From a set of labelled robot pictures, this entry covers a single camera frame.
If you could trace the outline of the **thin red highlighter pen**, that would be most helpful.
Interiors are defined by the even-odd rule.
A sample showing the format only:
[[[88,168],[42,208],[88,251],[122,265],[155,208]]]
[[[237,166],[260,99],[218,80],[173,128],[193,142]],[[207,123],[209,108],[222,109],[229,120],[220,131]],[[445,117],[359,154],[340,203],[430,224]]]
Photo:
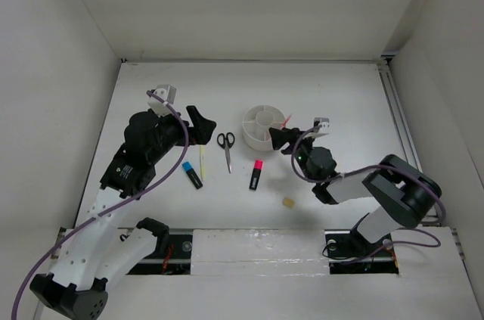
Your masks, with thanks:
[[[291,117],[292,117],[292,114],[290,114],[290,115],[288,115],[288,116],[286,117],[286,119],[284,120],[284,122],[283,122],[283,124],[282,124],[282,126],[283,126],[283,127],[285,127],[285,126],[287,125],[287,123],[288,123],[288,121],[290,120],[290,118],[291,118]]]

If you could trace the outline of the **thin yellow highlighter pen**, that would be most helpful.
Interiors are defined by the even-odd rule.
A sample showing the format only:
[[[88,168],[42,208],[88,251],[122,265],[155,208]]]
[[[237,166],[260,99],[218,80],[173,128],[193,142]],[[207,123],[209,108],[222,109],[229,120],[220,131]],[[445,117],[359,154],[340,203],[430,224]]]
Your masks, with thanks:
[[[205,167],[204,155],[205,155],[205,145],[201,145],[200,151],[199,151],[199,161],[200,161],[200,177],[202,182],[204,182],[206,178],[206,167]]]

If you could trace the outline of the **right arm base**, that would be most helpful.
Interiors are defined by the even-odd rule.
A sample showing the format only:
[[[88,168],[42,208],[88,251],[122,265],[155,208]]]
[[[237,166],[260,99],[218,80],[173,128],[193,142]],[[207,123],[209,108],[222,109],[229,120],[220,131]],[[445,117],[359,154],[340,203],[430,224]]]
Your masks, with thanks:
[[[352,229],[324,231],[322,255],[329,260],[331,275],[399,274],[391,234],[374,244],[368,243]]]

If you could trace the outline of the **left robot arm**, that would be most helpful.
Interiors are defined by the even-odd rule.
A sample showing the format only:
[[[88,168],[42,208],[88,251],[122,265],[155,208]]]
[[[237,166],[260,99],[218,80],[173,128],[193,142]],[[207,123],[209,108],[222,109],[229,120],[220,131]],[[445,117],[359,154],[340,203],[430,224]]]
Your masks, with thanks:
[[[134,114],[124,130],[124,142],[101,178],[95,203],[80,231],[47,274],[37,274],[29,288],[49,309],[68,319],[97,319],[108,291],[146,256],[162,256],[169,249],[169,226],[149,217],[137,223],[122,246],[109,253],[129,204],[144,194],[156,175],[156,164],[175,146],[207,144],[216,123],[194,105],[191,118],[153,110]]]

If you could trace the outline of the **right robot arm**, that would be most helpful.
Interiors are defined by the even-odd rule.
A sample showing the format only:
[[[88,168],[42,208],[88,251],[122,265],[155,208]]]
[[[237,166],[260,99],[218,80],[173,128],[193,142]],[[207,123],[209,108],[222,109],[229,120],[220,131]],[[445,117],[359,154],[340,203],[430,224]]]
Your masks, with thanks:
[[[313,145],[320,128],[317,125],[305,132],[270,128],[269,135],[273,148],[290,156],[294,173],[313,184],[312,193],[323,204],[338,205],[368,196],[379,204],[343,240],[354,252],[368,254],[391,232],[416,229],[434,206],[446,215],[439,185],[394,154],[375,165],[337,172],[330,150]]]

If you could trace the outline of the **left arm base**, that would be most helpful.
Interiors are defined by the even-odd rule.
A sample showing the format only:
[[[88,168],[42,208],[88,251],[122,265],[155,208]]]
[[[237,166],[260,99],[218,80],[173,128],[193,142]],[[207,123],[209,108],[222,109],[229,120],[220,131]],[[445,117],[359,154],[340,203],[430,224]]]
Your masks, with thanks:
[[[154,251],[143,258],[129,275],[189,275],[193,248],[192,229],[170,229],[152,218],[144,218],[135,226],[147,229],[157,238]]]

